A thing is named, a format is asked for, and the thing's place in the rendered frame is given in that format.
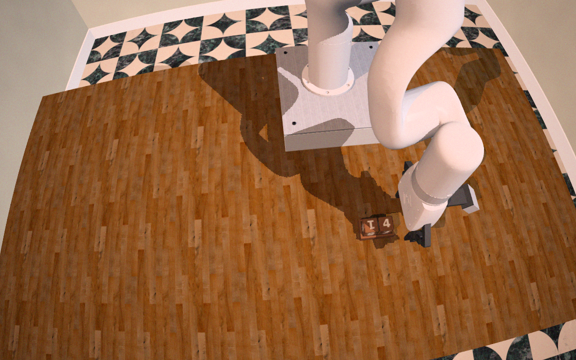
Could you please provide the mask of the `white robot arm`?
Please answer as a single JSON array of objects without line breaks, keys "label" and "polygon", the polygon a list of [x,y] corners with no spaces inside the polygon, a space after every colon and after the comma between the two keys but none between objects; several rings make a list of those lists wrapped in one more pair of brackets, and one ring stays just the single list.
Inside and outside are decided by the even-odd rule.
[{"label": "white robot arm", "polygon": [[[334,98],[354,85],[349,67],[354,22],[346,9],[380,0],[304,0],[308,64],[302,83],[314,95]],[[406,90],[427,59],[464,22],[466,0],[395,0],[395,18],[367,76],[369,118],[378,142],[402,150],[431,138],[411,176],[423,202],[480,210],[466,182],[483,160],[482,138],[471,127],[457,92],[436,80]],[[309,73],[308,73],[309,69]]]}]

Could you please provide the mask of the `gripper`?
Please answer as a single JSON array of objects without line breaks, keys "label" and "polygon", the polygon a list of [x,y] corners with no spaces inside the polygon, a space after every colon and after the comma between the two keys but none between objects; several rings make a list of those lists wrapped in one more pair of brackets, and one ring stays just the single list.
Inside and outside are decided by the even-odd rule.
[{"label": "gripper", "polygon": [[[398,182],[398,191],[395,197],[400,198],[404,221],[410,231],[405,235],[404,240],[417,242],[423,248],[429,248],[431,246],[431,227],[441,218],[448,201],[430,204],[422,201],[415,194],[411,178],[418,162],[414,164],[411,161],[404,162],[404,171]],[[421,228],[422,230],[419,230]]]}]

